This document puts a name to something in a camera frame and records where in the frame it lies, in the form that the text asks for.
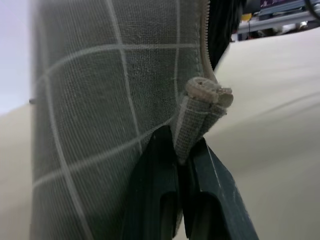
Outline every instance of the zipper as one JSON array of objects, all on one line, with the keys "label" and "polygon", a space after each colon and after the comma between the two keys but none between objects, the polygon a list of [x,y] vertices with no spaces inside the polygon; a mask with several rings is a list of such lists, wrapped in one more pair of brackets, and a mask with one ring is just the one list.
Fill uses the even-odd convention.
[{"label": "zipper", "polygon": [[201,61],[203,66],[204,77],[212,80],[214,83],[218,83],[214,70],[212,68],[210,57],[209,57],[209,47],[208,47],[208,28],[209,28],[209,13],[210,13],[210,0],[201,0],[202,10],[201,10]]}]

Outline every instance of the beige floor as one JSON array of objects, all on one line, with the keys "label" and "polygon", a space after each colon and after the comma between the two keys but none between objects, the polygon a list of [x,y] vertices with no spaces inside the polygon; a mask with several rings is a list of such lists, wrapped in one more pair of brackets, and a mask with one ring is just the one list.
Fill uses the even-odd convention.
[{"label": "beige floor", "polygon": [[[229,114],[206,136],[261,240],[320,237],[320,29],[233,43],[218,79]],[[0,118],[0,239],[26,240],[31,108]],[[183,231],[177,237],[185,239]]]}]

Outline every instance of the blurry object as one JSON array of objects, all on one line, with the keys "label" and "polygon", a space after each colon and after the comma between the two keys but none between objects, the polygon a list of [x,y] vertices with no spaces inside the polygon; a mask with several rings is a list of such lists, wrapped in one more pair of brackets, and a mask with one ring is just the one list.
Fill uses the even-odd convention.
[{"label": "blurry object", "polygon": [[308,21],[300,22],[299,29],[306,29],[308,27]]},{"label": "blurry object", "polygon": [[263,37],[272,37],[276,35],[276,32],[273,28],[263,29],[259,32],[262,33]]},{"label": "blurry object", "polygon": [[260,0],[248,0],[243,10],[243,14],[254,14],[260,12]]},{"label": "blurry object", "polygon": [[[309,0],[310,5],[320,3],[320,0]],[[261,11],[259,20],[267,20],[277,13],[287,13],[288,11],[303,12],[305,10],[305,0],[260,0]]]},{"label": "blurry object", "polygon": [[230,43],[237,42],[238,40],[239,40],[238,39],[238,34],[232,34],[231,35]]},{"label": "blurry object", "polygon": [[297,25],[296,24],[288,24],[288,25],[284,25],[284,26],[280,26],[280,27],[275,27],[274,30],[276,32],[277,35],[282,35],[282,34],[286,34],[290,31],[296,30],[297,29]]},{"label": "blurry object", "polygon": [[244,14],[241,17],[241,21],[249,21],[252,18],[252,13]]},{"label": "blurry object", "polygon": [[311,0],[304,0],[305,3],[305,8],[310,12],[310,14],[317,20],[320,22],[320,15],[318,15],[316,13],[315,10],[315,6],[314,4],[311,2]]},{"label": "blurry object", "polygon": [[34,98],[30,98],[29,104],[32,104],[32,105],[36,104],[36,100]]},{"label": "blurry object", "polygon": [[[320,8],[316,8],[315,11],[316,13],[320,14]],[[294,14],[284,14],[282,16],[273,17],[267,20],[259,20],[255,22],[251,21],[250,26],[248,22],[242,22],[239,25],[237,33],[242,34],[242,33],[248,33],[249,31],[250,32],[261,31],[265,29],[282,27],[284,25],[302,23],[305,21],[313,21],[313,20],[314,20],[314,17],[310,15],[308,11],[298,12]]]}]

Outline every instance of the gray fabric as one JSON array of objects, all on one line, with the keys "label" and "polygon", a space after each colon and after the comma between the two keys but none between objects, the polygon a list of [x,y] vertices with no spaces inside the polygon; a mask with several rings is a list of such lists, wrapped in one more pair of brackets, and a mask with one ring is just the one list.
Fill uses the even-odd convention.
[{"label": "gray fabric", "polygon": [[203,75],[199,0],[38,0],[31,240],[117,240],[131,171]]},{"label": "gray fabric", "polygon": [[173,146],[181,165],[191,148],[227,113],[232,104],[231,89],[203,77],[190,79],[170,123]]}]

